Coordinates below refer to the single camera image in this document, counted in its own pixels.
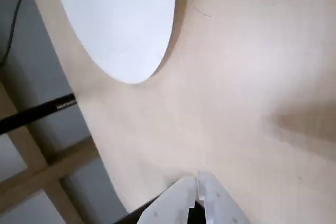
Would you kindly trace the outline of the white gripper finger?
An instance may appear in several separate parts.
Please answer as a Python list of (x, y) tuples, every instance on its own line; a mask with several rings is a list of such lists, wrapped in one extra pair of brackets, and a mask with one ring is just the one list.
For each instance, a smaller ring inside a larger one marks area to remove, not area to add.
[(198, 173), (198, 197), (204, 204), (206, 223), (249, 223), (242, 209), (211, 172)]
[(184, 177), (160, 194), (144, 210), (138, 223), (186, 224), (195, 202), (196, 177)]

